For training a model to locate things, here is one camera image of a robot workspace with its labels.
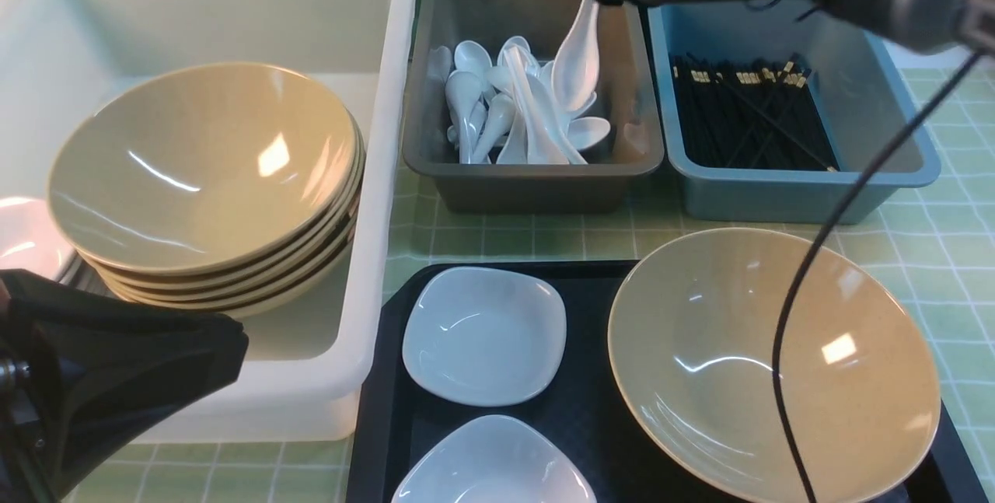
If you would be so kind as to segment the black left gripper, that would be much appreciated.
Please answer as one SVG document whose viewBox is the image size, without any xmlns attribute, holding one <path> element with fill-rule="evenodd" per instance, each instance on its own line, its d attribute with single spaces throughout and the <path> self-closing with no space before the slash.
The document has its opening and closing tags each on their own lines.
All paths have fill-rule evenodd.
<svg viewBox="0 0 995 503">
<path fill-rule="evenodd" d="M 59 502 L 121 447 L 232 385 L 231 316 L 124 302 L 26 270 L 1 276 L 2 500 Z"/>
</svg>

